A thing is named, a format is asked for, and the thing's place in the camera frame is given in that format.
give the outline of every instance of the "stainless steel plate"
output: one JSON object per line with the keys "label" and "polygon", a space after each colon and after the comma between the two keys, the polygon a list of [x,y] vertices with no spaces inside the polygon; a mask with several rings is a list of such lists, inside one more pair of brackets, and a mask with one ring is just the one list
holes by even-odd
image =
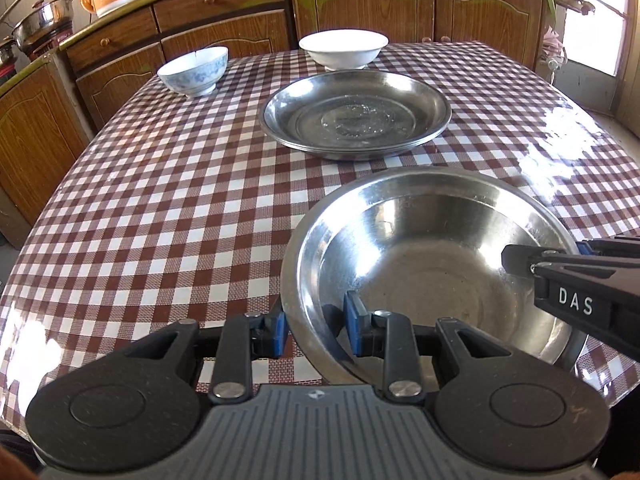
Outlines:
{"label": "stainless steel plate", "polygon": [[[507,244],[563,248],[571,235],[542,205],[507,184],[449,168],[399,168],[323,198],[301,220],[282,264],[280,292],[296,341],[331,383],[380,384],[382,362],[354,358],[322,306],[357,290],[370,310],[415,324],[457,317],[542,360],[572,368],[585,335],[533,305],[533,279],[507,274]],[[423,373],[436,381],[430,358]]]}
{"label": "stainless steel plate", "polygon": [[377,70],[326,72],[276,92],[260,113],[275,140],[335,160],[410,150],[442,133],[451,108],[435,88]]}

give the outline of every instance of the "checkered tablecloth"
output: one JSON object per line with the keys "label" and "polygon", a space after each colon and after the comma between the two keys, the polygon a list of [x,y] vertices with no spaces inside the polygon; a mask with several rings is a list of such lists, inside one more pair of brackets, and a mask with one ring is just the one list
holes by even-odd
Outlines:
{"label": "checkered tablecloth", "polygon": [[[154,77],[89,145],[44,209],[1,299],[0,412],[24,430],[38,386],[184,317],[266,312],[297,222],[341,184],[396,166],[480,171],[536,197],[575,238],[636,232],[640,171],[580,108],[480,43],[386,47],[371,68],[439,88],[444,134],[399,156],[331,162],[278,145],[258,109],[323,70],[302,52],[232,60],[187,99]],[[589,340],[578,373],[610,404],[640,368]],[[212,371],[207,362],[201,377]],[[319,381],[292,343],[256,382]]]}

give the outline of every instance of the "pot lid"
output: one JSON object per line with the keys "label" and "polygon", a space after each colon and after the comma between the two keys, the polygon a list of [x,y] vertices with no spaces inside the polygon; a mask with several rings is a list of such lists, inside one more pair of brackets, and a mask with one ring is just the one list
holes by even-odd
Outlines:
{"label": "pot lid", "polygon": [[7,36],[6,38],[4,38],[4,40],[0,40],[0,48],[4,48],[12,44],[15,44],[15,40],[11,36]]}

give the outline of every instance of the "metal screw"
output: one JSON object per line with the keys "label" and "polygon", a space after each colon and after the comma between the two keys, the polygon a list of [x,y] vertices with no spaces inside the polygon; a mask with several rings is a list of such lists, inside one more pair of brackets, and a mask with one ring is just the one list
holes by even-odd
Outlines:
{"label": "metal screw", "polygon": [[213,394],[219,399],[237,399],[244,395],[244,386],[240,383],[219,383],[213,387]]}
{"label": "metal screw", "polygon": [[415,397],[422,392],[422,386],[415,381],[396,381],[389,385],[394,397]]}

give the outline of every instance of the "white bowl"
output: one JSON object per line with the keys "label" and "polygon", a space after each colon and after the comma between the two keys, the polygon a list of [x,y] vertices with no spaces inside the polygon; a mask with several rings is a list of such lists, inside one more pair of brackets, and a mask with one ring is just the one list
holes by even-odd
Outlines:
{"label": "white bowl", "polygon": [[190,52],[162,65],[158,76],[169,90],[187,97],[201,97],[213,92],[225,73],[229,50],[212,46]]}
{"label": "white bowl", "polygon": [[364,68],[387,43],[386,36],[371,30],[339,28],[305,36],[300,40],[300,48],[327,70],[345,70]]}

